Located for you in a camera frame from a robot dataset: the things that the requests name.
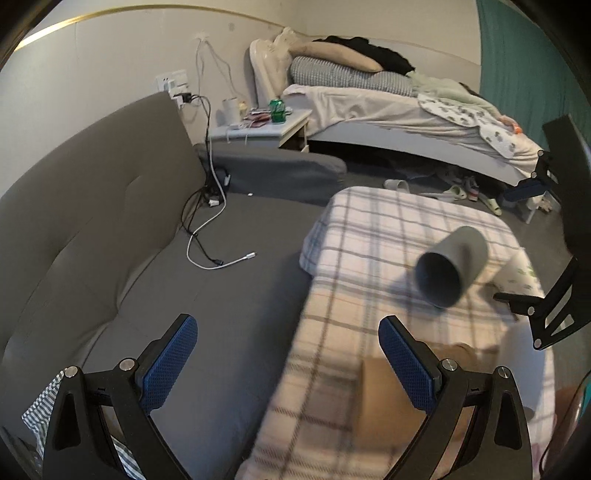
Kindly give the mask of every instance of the sofa backrest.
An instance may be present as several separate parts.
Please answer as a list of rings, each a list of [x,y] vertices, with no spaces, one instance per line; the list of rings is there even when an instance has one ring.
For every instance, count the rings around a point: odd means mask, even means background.
[[[94,342],[172,240],[204,171],[159,93],[57,147],[0,199],[0,426]]]

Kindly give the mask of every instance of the striped cloth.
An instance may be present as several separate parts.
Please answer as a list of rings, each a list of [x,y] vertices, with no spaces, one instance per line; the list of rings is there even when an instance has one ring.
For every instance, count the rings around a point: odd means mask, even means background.
[[[414,285],[430,246],[463,225],[486,238],[489,262],[458,304],[441,310]],[[472,346],[492,372],[504,332],[515,323],[489,284],[520,251],[494,215],[403,192],[353,187],[333,197],[304,243],[300,265],[314,276],[281,381],[239,480],[382,480],[402,449],[357,450],[352,442],[359,368],[383,357],[379,321],[395,314],[418,340]],[[554,364],[545,351],[543,393],[528,422],[534,478],[554,420]],[[434,478],[451,468],[451,442]]]
[[[410,79],[395,72],[360,72],[328,60],[300,56],[291,62],[290,73],[298,85],[355,87],[414,96]]]
[[[47,429],[49,428],[53,404],[56,402],[57,392],[60,389],[60,383],[61,379],[64,378],[64,373],[64,370],[59,372],[27,411],[22,414],[23,422],[37,439],[37,453],[41,458],[43,458],[45,451]],[[133,480],[145,480],[131,451],[116,438],[111,437],[111,439],[127,476]]]

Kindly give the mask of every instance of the white bed sheet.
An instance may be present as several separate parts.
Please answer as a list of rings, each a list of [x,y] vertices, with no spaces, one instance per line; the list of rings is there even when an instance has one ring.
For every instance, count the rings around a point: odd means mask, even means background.
[[[488,145],[474,127],[461,127],[423,110],[416,98],[359,88],[290,85],[282,94],[286,105],[312,110],[308,134],[339,122],[365,122],[379,127],[438,138],[502,160],[528,177],[538,161],[537,145],[526,135],[515,136],[515,155],[504,158]],[[508,129],[502,123],[500,128]]]

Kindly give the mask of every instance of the gray sofa armrest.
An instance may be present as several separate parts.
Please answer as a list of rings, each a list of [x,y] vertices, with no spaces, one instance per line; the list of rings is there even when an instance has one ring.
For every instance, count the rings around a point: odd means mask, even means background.
[[[209,164],[205,145],[195,145],[195,150]],[[230,192],[324,206],[344,188],[347,166],[329,155],[221,142],[212,151],[214,166],[231,175]]]

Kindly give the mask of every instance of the gray sofa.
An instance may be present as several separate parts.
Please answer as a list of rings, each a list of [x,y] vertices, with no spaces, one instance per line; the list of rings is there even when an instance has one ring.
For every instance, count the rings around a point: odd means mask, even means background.
[[[193,478],[233,476],[308,292],[302,241],[346,167],[215,144],[216,165],[232,175],[228,206],[199,238],[215,258],[257,256],[209,272],[186,260],[179,230],[184,202],[205,181],[199,154],[157,94],[75,135],[0,199],[0,436],[19,461],[34,444],[21,414],[59,370],[111,369],[188,313],[197,346],[152,418]],[[212,212],[199,209],[193,226]],[[191,255],[207,263],[196,245]]]

